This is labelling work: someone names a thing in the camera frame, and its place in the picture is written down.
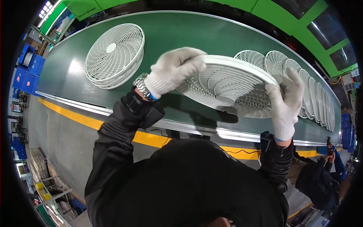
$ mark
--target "black cable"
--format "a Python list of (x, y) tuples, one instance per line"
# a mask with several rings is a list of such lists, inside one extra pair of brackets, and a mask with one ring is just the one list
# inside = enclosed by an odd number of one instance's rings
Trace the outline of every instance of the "black cable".
[(247, 151), (245, 151), (245, 150), (243, 150), (243, 149), (241, 149), (240, 151), (237, 151), (237, 152), (232, 152), (232, 151), (227, 151), (227, 152), (231, 152), (232, 154), (237, 154), (237, 153), (239, 153), (239, 152), (241, 152), (241, 151), (244, 151), (244, 152), (246, 152), (247, 154), (252, 154), (252, 153), (255, 153), (255, 152), (260, 152), (259, 150), (256, 150), (256, 151), (253, 151), (253, 152), (247, 152)]
[(153, 130), (150, 130), (150, 131), (147, 131), (146, 129), (145, 129), (145, 132), (147, 132), (147, 133), (150, 133), (150, 132), (152, 132), (152, 131), (160, 131), (160, 134), (163, 136), (163, 137), (167, 137), (166, 138), (166, 140), (165, 140), (165, 142), (163, 143), (163, 145), (161, 146), (161, 147), (163, 147), (167, 142), (168, 142), (168, 139), (169, 139), (169, 136), (167, 136), (167, 135), (163, 135), (163, 131), (161, 130), (161, 129), (153, 129)]

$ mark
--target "hand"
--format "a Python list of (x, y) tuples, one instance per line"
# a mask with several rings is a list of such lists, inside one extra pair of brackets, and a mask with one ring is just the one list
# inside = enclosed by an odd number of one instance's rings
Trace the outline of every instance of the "hand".
[(297, 71), (287, 68), (286, 72), (289, 78), (273, 75), (285, 92), (284, 98), (278, 86), (265, 85), (266, 93), (271, 101), (272, 123), (277, 141), (288, 141), (293, 137), (294, 124), (298, 122), (297, 115), (301, 109), (304, 93), (304, 82)]
[(197, 74), (206, 68), (203, 61), (190, 58), (206, 55), (207, 53), (191, 47), (183, 47), (166, 52), (160, 56), (151, 73), (144, 80), (146, 88), (155, 99), (177, 88), (187, 77)]
[(335, 153), (333, 153), (333, 155), (329, 159), (329, 163), (334, 163), (334, 160), (335, 160)]
[(325, 159), (325, 162), (327, 162), (328, 161), (328, 159), (329, 158), (332, 158), (333, 156), (332, 155), (328, 155), (328, 154), (326, 154), (325, 156), (324, 156), (324, 159)]

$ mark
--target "fan guard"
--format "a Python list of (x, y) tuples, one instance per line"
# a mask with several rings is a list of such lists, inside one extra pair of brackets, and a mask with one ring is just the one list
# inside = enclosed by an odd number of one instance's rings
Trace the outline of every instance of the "fan guard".
[(289, 58), (285, 63), (284, 76), (286, 76), (286, 77), (288, 77), (287, 73), (286, 73), (287, 68), (294, 69), (297, 72), (300, 72), (300, 70), (302, 69), (301, 66), (299, 65), (299, 63), (297, 63), (294, 59), (291, 59), (291, 58)]
[(268, 52), (264, 58), (264, 70), (270, 75), (284, 75), (285, 64), (289, 58), (277, 50)]
[(103, 89), (124, 84), (139, 68), (144, 44), (144, 32), (136, 24), (120, 24), (109, 29), (97, 39), (87, 54), (87, 78)]
[(320, 103), (319, 103), (319, 99), (318, 99), (318, 84), (319, 83), (317, 83), (316, 81), (315, 81), (315, 89), (314, 89), (314, 92), (315, 92), (315, 99), (316, 99), (316, 110), (315, 110), (315, 115), (314, 115), (314, 117), (315, 117), (315, 121), (317, 122), (317, 123), (319, 123), (320, 122), (320, 120), (321, 120), (321, 115), (320, 115), (320, 106), (319, 105), (321, 105)]
[(28, 52), (25, 55), (25, 58), (23, 60), (23, 65), (25, 65), (26, 67), (28, 67), (29, 64), (30, 64), (30, 61), (32, 60), (32, 57), (33, 57), (33, 53), (32, 52)]
[(334, 112), (334, 106), (331, 103), (331, 131), (334, 131), (335, 129), (335, 112)]
[(307, 115), (306, 115), (306, 112), (305, 112), (305, 108), (304, 107), (301, 107), (298, 116), (301, 117), (301, 118), (307, 118)]
[(326, 101), (326, 116), (327, 116), (327, 121), (326, 121), (326, 128), (327, 130), (331, 130), (331, 110), (330, 110), (330, 99), (328, 96), (328, 93), (325, 93), (325, 101)]
[(323, 114), (323, 116), (324, 116), (324, 124), (323, 124), (323, 126), (327, 126), (327, 120), (328, 120), (328, 117), (327, 117), (327, 110), (326, 110), (326, 107), (327, 107), (327, 105), (326, 105), (326, 95), (325, 95), (325, 89), (323, 88), (322, 89), (322, 91), (321, 91), (321, 97), (323, 98), (323, 112), (324, 112), (324, 114)]
[(190, 76), (177, 88), (185, 96), (213, 109), (237, 116), (271, 117), (265, 83), (278, 82), (259, 67), (226, 56), (204, 55), (207, 68)]
[(304, 95), (303, 95), (303, 99), (302, 99), (302, 105), (305, 107), (305, 111), (306, 114), (308, 116), (314, 117), (314, 110), (313, 110), (313, 105), (311, 103), (311, 99), (310, 99), (310, 93), (309, 93), (309, 78), (310, 75), (309, 73), (307, 73), (307, 71), (305, 69), (301, 69), (299, 72), (299, 75), (301, 77), (301, 79), (304, 82)]
[(318, 88), (317, 97), (318, 97), (318, 105), (319, 105), (320, 125), (323, 126), (324, 122), (325, 122), (324, 121), (324, 103), (323, 103), (323, 96), (322, 96), (323, 87), (321, 86), (320, 82), (318, 82), (317, 88)]
[(265, 56), (263, 54), (253, 50), (243, 50), (234, 56), (234, 58), (246, 61), (260, 69), (264, 69), (264, 57)]
[(317, 117), (319, 115), (319, 111), (318, 111), (318, 101), (317, 101), (317, 97), (316, 97), (316, 93), (315, 93), (315, 87), (316, 87), (316, 81), (313, 77), (310, 77), (309, 78), (309, 94), (310, 94), (311, 105), (313, 107), (314, 119), (316, 121), (316, 119), (319, 118), (319, 117)]

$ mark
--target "concrete floor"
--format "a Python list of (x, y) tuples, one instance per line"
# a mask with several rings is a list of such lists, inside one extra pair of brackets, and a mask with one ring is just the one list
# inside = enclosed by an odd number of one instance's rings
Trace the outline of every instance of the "concrete floor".
[[(65, 106), (53, 100), (48, 100), (63, 108), (86, 115), (86, 112), (77, 108)], [(104, 119), (104, 116), (90, 115), (89, 117)], [(29, 108), (24, 113), (24, 123), (28, 122), (29, 145), (41, 147), (56, 169), (57, 174), (73, 188), (73, 192), (84, 200), (84, 189), (88, 176), (92, 170), (92, 155), (94, 141), (98, 138), (97, 131), (77, 123), (63, 115), (48, 109), (37, 97), (30, 98)], [(158, 148), (139, 143), (133, 143), (134, 161), (149, 158)], [(347, 154), (341, 155), (343, 161), (349, 158)], [(240, 160), (247, 166), (258, 169), (257, 160)], [(311, 201), (288, 182), (288, 191), (285, 196), (289, 202), (289, 215), (294, 214)]]

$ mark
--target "white work glove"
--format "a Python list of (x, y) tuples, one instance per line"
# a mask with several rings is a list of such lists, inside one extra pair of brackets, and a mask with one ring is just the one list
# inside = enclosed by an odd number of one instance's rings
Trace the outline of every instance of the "white work glove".
[(298, 121), (297, 115), (301, 109), (305, 86), (297, 71), (287, 68), (286, 72), (289, 78), (273, 75), (285, 92), (284, 98), (276, 85), (265, 85), (271, 100), (275, 138), (279, 141), (289, 140), (295, 133), (294, 124)]
[(187, 77), (197, 74), (205, 69), (203, 61), (190, 58), (206, 55), (207, 53), (191, 47), (183, 47), (171, 50), (160, 56), (155, 65), (152, 65), (151, 73), (145, 78), (144, 83), (155, 99), (160, 99), (177, 88)]

